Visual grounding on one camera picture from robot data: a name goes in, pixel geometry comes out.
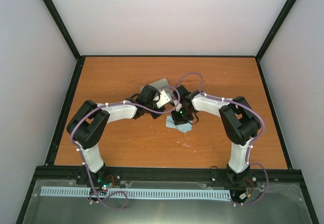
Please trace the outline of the light blue cleaning cloth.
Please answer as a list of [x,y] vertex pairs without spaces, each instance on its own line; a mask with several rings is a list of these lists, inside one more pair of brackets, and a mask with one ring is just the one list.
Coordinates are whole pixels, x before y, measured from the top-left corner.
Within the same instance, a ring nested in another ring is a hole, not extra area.
[[176,129],[182,133],[187,133],[192,129],[190,123],[176,125],[170,115],[166,117],[166,127]]

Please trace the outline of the pink glasses case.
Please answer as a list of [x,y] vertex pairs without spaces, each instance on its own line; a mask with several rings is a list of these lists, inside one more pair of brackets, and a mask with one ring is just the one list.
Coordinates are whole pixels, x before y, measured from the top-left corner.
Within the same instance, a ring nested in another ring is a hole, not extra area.
[[140,87],[140,92],[156,92],[160,91],[161,89],[168,90],[167,86],[169,85],[166,78],[151,82],[144,86]]

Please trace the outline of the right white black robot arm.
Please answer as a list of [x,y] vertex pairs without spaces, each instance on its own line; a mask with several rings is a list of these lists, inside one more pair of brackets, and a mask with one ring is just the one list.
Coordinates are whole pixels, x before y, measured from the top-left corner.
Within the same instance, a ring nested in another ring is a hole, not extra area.
[[190,92],[183,85],[173,90],[172,111],[175,124],[190,123],[198,112],[206,112],[221,118],[225,133],[231,141],[231,155],[226,165],[226,178],[230,185],[237,186],[250,169],[250,153],[253,142],[262,127],[259,116],[251,109],[246,99],[238,96],[224,99],[200,91]]

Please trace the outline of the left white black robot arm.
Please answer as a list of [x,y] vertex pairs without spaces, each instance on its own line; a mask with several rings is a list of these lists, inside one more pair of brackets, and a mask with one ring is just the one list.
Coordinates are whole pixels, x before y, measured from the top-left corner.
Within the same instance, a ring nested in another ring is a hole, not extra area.
[[138,119],[149,113],[153,119],[162,115],[172,99],[164,89],[146,85],[142,92],[117,103],[96,104],[85,101],[68,123],[70,141],[89,169],[87,178],[95,185],[105,180],[105,163],[100,155],[99,140],[108,123],[122,119]]

